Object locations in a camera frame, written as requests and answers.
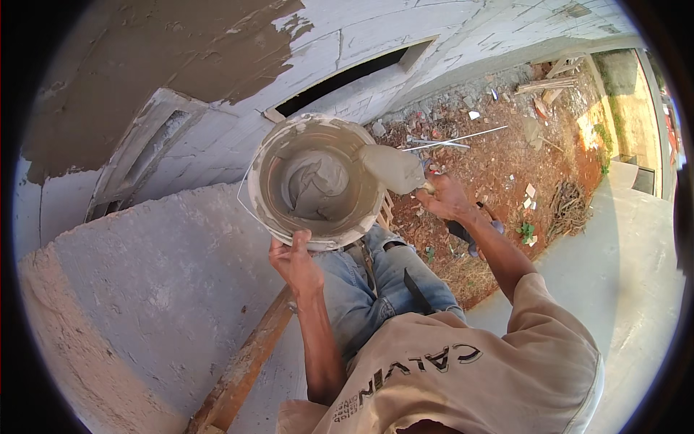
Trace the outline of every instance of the trowel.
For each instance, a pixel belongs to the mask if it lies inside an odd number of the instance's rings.
[[[382,144],[368,144],[359,149],[358,156],[366,170],[393,193],[407,194],[416,188],[423,188],[429,194],[436,191],[424,177],[421,160],[412,153]]]

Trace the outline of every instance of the man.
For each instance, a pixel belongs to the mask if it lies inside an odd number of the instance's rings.
[[[458,180],[427,178],[436,193],[417,198],[477,240],[513,305],[508,333],[468,327],[448,286],[379,226],[364,237],[378,296],[349,255],[311,257],[309,231],[291,248],[273,240],[270,262],[296,297],[309,399],[282,403],[278,432],[582,432],[604,379],[590,333]]]
[[[501,222],[496,212],[494,212],[489,205],[485,205],[482,202],[477,202],[477,206],[489,214],[491,217],[491,225],[494,226],[494,228],[499,231],[500,234],[503,234],[504,224]],[[468,253],[470,256],[475,258],[479,256],[481,260],[486,260],[484,253],[482,253],[482,250],[480,250],[480,246],[477,245],[477,242],[474,238],[472,238],[472,235],[470,235],[470,233],[460,223],[456,222],[455,220],[448,220],[446,221],[446,227],[448,228],[448,233],[455,235],[468,243]]]

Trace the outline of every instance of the concrete floor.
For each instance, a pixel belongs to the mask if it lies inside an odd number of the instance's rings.
[[[631,417],[670,346],[682,302],[672,204],[632,190],[637,169],[612,162],[585,234],[557,240],[536,262],[552,296],[586,325],[605,359],[604,393],[588,433],[617,433]],[[497,291],[466,316],[501,336],[510,312]]]

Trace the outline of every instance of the plastered wall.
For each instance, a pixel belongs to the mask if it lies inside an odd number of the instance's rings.
[[[569,16],[578,3],[590,13]],[[160,87],[208,109],[135,203],[238,181],[273,126],[263,110],[385,51],[436,37],[407,73],[382,69],[302,111],[365,123],[437,83],[603,40],[633,44],[635,32],[612,0],[96,2],[37,95],[16,179],[17,257],[83,222],[103,168]]]

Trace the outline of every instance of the hand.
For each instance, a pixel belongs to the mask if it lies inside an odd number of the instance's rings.
[[[472,209],[468,198],[465,197],[462,183],[456,178],[445,174],[434,175],[430,172],[425,172],[424,176],[436,188],[434,194],[429,194],[423,189],[415,193],[426,210],[442,219],[458,220],[460,215]]]
[[[323,293],[323,270],[313,262],[306,250],[306,243],[310,239],[311,231],[305,229],[294,233],[291,247],[274,237],[270,241],[270,264],[287,282],[297,299]]]

